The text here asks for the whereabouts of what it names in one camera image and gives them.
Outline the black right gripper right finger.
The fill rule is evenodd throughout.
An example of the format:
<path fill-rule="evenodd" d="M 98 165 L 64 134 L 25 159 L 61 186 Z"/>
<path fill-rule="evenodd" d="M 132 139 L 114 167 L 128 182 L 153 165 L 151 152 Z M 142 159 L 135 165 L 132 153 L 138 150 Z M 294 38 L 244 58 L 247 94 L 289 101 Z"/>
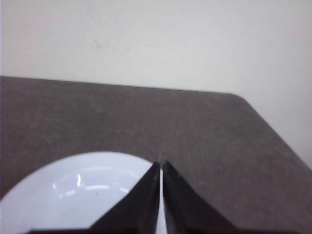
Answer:
<path fill-rule="evenodd" d="M 237 232 L 237 227 L 198 195 L 169 161 L 163 164 L 163 199 L 169 234 Z"/>

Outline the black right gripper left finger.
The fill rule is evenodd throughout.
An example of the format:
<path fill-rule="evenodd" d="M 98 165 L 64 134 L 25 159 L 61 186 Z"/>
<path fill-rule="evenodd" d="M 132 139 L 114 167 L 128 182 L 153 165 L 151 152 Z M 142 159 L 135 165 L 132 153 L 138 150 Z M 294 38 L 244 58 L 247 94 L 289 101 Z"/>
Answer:
<path fill-rule="evenodd" d="M 30 234 L 155 234 L 160 164 L 154 162 L 131 191 L 87 229 L 31 230 Z"/>

